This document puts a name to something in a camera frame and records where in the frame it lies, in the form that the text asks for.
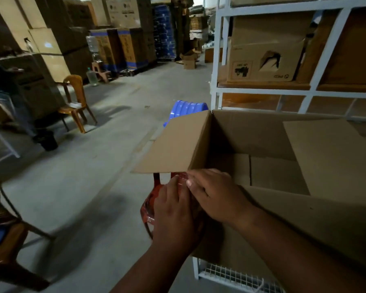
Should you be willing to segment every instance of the red plastic item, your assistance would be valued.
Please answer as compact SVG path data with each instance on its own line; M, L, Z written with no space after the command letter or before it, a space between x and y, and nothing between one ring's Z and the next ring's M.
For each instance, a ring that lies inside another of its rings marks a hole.
M171 178L174 176L179 175L178 180L178 195L180 194L180 189L183 183L186 183L188 176L185 172L183 173L171 173ZM155 209L153 208L155 199L158 197L160 189L164 186L160 182L160 174L154 173L153 180L155 182L151 193L146 198L145 202L141 206L141 218L145 225L145 229L148 232L149 236L153 238L153 233L151 231L152 226L155 223Z

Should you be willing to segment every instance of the printed label on box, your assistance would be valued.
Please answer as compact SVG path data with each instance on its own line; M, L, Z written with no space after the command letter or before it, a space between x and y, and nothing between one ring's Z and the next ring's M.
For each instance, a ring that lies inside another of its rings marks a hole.
M249 78L251 74L252 61L247 60L243 62L233 62L232 67L233 79Z

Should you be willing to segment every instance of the plastic bottle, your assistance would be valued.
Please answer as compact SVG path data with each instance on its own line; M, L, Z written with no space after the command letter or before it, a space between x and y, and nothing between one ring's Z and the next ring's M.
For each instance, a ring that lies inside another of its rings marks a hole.
M99 82L98 77L96 76L96 73L91 70L91 68L88 68L87 77L88 77L89 83L92 84L92 86L98 85L98 82Z

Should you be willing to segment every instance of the small stool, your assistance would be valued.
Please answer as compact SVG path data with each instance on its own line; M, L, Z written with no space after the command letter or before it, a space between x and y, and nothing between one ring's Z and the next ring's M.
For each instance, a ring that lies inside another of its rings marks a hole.
M108 77L107 75L111 76L111 71L102 71L102 68L100 67L100 63L92 62L92 70L98 74L105 83L108 83Z

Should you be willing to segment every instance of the wire mesh shelf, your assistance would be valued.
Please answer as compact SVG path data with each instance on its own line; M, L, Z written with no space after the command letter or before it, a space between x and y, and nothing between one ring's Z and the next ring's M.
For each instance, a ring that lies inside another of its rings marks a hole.
M276 282L266 282L260 277L249 276L230 268L208 262L206 262L206 266L199 272L199 277L215 281L244 292L285 293L282 287Z

